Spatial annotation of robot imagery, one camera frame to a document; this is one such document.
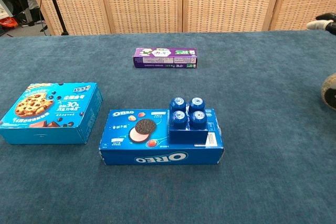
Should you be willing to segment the blue four-stud building block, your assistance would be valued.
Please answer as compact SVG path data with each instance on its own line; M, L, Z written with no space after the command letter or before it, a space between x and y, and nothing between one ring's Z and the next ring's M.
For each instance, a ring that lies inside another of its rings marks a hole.
M194 97L189 102L175 97L170 102L169 141L172 144L205 144L208 135L205 101Z

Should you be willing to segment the light blue chocolate cookie box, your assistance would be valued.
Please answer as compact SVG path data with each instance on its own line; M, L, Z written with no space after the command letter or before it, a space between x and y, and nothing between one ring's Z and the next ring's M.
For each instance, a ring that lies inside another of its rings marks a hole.
M95 82L32 83L0 120L13 145L86 144L102 94Z

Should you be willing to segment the blue Oreo cookie box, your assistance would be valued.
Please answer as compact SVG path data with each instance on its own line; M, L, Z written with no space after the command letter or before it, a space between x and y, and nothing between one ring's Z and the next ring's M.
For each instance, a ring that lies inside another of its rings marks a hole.
M224 143L214 109L207 109L205 144L172 144L169 110L110 110L99 145L106 165L218 164Z

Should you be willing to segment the orange plastic bag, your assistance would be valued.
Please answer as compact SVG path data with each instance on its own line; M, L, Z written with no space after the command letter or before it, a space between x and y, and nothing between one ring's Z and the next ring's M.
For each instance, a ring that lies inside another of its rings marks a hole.
M6 28L15 28L18 26L18 22L13 17L6 17L0 19L0 25Z

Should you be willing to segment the purple toothpaste box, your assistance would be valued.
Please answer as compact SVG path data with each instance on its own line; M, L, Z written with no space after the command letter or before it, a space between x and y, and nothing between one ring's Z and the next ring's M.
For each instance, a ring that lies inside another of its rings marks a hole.
M136 68L197 67L196 48L137 48L133 55Z

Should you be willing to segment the black tripod stand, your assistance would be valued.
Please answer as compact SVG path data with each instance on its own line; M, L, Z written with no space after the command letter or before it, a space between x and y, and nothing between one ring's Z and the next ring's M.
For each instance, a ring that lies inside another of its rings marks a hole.
M68 36L69 33L68 33L68 31L67 31L66 25L65 25L64 20L63 20L63 18L62 18L62 14L61 14L61 12L60 12L60 9L59 9L57 0L52 0L52 3L53 3L53 6L54 6L54 8L55 8L56 14L57 14L57 16L58 16L60 25L61 25L61 27L62 27L61 35L62 35L62 36Z

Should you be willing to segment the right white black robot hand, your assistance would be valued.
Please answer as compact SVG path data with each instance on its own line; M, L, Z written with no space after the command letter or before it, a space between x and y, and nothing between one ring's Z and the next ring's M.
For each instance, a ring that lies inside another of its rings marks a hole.
M307 23L308 30L325 30L336 36L336 13L325 13Z

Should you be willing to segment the blue carpet table cover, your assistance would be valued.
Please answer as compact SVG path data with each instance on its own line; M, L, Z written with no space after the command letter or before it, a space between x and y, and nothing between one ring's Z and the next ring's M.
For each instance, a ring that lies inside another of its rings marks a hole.
M196 48L197 67L136 68L137 48ZM0 37L0 118L26 87L96 82L103 103L85 145L0 137L0 224L336 224L336 72L326 31ZM111 109L214 108L217 165L107 166Z

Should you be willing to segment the wicker folding screen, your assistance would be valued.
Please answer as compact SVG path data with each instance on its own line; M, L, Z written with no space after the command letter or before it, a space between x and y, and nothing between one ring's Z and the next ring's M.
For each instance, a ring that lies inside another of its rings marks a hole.
M52 35L52 0L37 0ZM57 0L70 35L304 30L336 0Z

